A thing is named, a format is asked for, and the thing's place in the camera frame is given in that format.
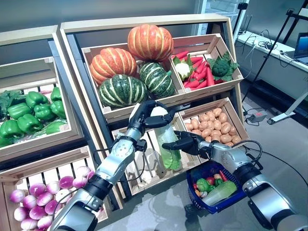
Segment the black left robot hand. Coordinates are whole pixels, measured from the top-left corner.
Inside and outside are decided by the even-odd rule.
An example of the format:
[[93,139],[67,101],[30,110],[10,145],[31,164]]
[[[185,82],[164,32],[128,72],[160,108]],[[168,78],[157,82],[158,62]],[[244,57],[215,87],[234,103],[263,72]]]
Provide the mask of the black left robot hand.
[[167,107],[155,100],[144,101],[142,104],[137,105],[137,110],[131,114],[131,118],[129,119],[128,128],[136,128],[141,135],[145,133],[147,128],[161,128],[169,124],[176,113],[176,110],[172,108],[167,112],[166,115],[156,115],[150,116],[152,110],[160,106],[163,109],[167,109]]

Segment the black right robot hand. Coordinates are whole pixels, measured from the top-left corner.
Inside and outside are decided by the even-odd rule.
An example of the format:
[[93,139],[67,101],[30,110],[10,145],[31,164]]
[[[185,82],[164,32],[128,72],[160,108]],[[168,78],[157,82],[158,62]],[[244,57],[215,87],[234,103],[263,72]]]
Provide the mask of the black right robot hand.
[[187,131],[174,131],[178,140],[174,142],[165,142],[162,147],[167,150],[182,150],[190,155],[199,155],[204,159],[211,159],[212,144],[198,134]]

